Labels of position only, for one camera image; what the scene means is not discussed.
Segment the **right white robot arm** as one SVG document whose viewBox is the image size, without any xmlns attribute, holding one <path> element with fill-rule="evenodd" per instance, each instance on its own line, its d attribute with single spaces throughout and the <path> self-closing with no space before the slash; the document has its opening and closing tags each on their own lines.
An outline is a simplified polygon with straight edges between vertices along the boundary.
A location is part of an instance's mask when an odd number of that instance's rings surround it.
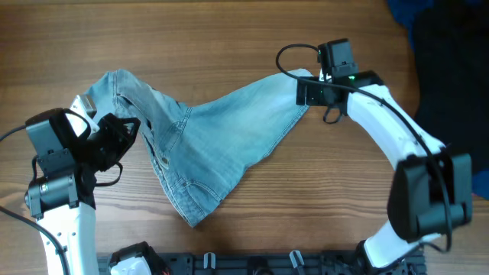
<svg viewBox="0 0 489 275">
<path fill-rule="evenodd" d="M 394 169 L 387 222 L 362 241 L 351 265 L 376 274 L 414 251 L 432 246 L 472 220 L 471 157 L 454 154 L 423 130 L 393 99 L 373 71 L 360 71 L 346 39 L 315 47 L 319 76 L 301 76 L 297 105 L 336 109 L 357 122 L 383 151 Z"/>
</svg>

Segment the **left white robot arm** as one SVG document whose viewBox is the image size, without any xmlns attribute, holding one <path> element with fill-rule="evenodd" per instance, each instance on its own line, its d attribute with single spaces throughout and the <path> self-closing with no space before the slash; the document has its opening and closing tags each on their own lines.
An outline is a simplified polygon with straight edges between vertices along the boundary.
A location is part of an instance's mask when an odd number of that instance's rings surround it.
<svg viewBox="0 0 489 275">
<path fill-rule="evenodd" d="M 138 118 L 109 113 L 91 126 L 68 108 L 54 108 L 26 121 L 42 177 L 25 194 L 40 226 L 51 274 L 97 274 L 94 190 L 96 173 L 120 164 L 133 145 Z"/>
</svg>

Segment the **light blue denim shorts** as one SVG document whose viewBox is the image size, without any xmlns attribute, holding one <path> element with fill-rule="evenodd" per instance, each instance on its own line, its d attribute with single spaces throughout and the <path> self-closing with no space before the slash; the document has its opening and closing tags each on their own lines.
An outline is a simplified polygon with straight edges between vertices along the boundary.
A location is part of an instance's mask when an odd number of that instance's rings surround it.
<svg viewBox="0 0 489 275">
<path fill-rule="evenodd" d="M 127 70 L 107 72 L 88 90 L 95 121 L 138 118 L 154 172 L 173 207 L 194 227 L 268 157 L 307 111 L 297 81 L 267 76 L 220 99 L 189 107 Z"/>
</svg>

